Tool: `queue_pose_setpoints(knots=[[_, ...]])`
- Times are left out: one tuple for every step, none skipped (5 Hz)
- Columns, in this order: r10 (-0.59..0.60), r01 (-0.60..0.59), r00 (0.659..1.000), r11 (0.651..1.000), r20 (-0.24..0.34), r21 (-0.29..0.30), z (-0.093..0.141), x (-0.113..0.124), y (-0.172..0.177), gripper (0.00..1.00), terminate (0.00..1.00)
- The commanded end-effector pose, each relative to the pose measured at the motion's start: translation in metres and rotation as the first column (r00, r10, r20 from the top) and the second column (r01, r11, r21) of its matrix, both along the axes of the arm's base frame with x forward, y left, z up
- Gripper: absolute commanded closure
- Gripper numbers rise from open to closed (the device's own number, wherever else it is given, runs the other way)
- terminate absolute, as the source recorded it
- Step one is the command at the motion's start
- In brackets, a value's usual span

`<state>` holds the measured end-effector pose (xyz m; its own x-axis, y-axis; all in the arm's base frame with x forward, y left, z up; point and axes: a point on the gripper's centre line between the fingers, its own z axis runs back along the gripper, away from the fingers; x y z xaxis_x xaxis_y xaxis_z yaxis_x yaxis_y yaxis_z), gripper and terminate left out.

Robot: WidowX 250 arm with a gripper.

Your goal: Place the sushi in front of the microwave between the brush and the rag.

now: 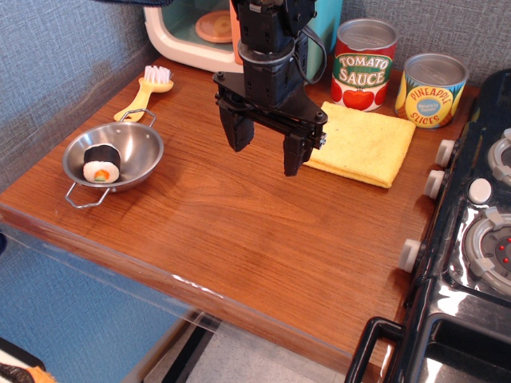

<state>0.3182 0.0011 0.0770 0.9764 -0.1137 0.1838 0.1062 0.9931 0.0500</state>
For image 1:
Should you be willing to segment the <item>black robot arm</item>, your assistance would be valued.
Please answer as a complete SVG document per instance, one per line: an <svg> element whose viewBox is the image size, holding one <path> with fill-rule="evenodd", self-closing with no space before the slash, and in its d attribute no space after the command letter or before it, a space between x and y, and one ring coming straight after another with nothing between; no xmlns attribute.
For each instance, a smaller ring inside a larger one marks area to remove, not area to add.
<svg viewBox="0 0 511 383"><path fill-rule="evenodd" d="M229 145L237 152L253 139L255 124L283 134L283 166L295 176L326 142L327 114L306 94L326 68L307 76L308 43L324 44L308 25L313 1L234 1L240 24L242 73L217 72L216 103Z"/></svg>

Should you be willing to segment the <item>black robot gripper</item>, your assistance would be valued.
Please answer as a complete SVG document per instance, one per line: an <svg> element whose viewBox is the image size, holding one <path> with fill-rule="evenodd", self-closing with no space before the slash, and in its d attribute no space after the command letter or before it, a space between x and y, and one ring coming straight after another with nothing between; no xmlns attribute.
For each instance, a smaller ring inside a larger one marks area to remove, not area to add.
<svg viewBox="0 0 511 383"><path fill-rule="evenodd" d="M284 174L296 176L313 149L326 142L327 114L305 93L318 81L307 77L307 41L290 41L279 52L258 52L240 43L242 73L219 71L216 103L228 143L242 151L258 123L284 135Z"/></svg>

